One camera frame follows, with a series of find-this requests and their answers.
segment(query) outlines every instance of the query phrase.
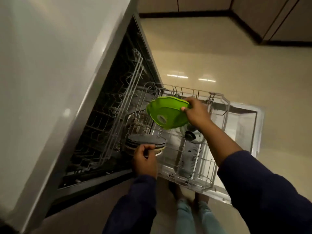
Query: navy blue shirt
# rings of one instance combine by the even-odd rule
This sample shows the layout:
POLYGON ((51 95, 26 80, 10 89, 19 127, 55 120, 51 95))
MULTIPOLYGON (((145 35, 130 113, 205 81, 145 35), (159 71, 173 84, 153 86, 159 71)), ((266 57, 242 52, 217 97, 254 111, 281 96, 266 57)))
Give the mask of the navy blue shirt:
MULTIPOLYGON (((312 233, 312 203, 248 151, 228 156, 218 176, 251 234, 312 233)), ((156 216, 155 190, 153 177, 137 177, 129 194, 115 205, 103 233, 150 233, 156 216)))

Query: leg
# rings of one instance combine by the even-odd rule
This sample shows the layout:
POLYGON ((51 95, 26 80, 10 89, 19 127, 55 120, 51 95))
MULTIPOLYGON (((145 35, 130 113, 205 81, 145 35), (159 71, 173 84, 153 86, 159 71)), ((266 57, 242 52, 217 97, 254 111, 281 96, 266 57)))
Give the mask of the leg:
POLYGON ((226 234, 225 230, 221 227, 219 221, 207 205, 209 197, 198 193, 196 193, 196 197, 199 207, 198 213, 204 232, 206 234, 226 234))
POLYGON ((177 200, 176 234, 196 234, 192 209, 182 194, 180 186, 169 183, 169 189, 177 200))

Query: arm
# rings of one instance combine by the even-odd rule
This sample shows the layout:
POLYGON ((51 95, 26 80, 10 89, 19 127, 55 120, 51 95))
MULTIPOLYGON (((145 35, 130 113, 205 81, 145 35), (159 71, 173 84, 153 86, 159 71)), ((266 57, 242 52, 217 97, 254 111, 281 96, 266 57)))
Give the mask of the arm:
POLYGON ((140 145, 134 155, 134 171, 138 177, 129 193, 119 199, 111 212, 103 234, 150 233, 156 216, 157 161, 154 145, 140 145), (149 150, 148 159, 143 151, 149 150))
POLYGON ((285 178, 272 173, 243 151, 209 117, 197 99, 186 99, 185 111, 191 124, 202 131, 219 167, 218 175, 229 193, 233 207, 251 233, 308 233, 312 231, 312 204, 299 195, 285 178))

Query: hand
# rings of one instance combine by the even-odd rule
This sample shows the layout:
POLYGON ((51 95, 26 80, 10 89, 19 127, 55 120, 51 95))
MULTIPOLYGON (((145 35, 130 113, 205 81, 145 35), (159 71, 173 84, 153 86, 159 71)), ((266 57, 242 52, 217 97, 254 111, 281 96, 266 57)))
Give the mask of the hand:
POLYGON ((157 160, 154 150, 155 145, 141 144, 135 149, 133 157, 133 170, 137 175, 150 175, 157 178, 157 160), (144 157, 144 150, 148 150, 148 158, 144 157))
POLYGON ((186 113, 189 122, 196 128, 200 128, 203 123, 210 121, 207 105, 196 98, 188 97, 183 99, 190 103, 192 108, 181 107, 181 111, 186 113))

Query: dishwasher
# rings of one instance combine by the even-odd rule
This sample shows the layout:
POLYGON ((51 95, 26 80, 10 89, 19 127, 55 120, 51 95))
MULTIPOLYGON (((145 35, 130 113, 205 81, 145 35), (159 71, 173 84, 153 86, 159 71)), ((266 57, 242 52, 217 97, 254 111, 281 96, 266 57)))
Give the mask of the dishwasher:
POLYGON ((194 130, 189 141, 182 128, 164 130, 145 108, 160 96, 193 96, 255 157, 263 112, 220 93, 163 84, 138 0, 0 2, 9 17, 0 27, 15 28, 1 36, 8 61, 1 72, 8 77, 0 87, 8 101, 2 102, 0 228, 31 231, 46 216, 133 177, 124 147, 133 134, 166 138, 159 177, 231 204, 202 134, 194 130))

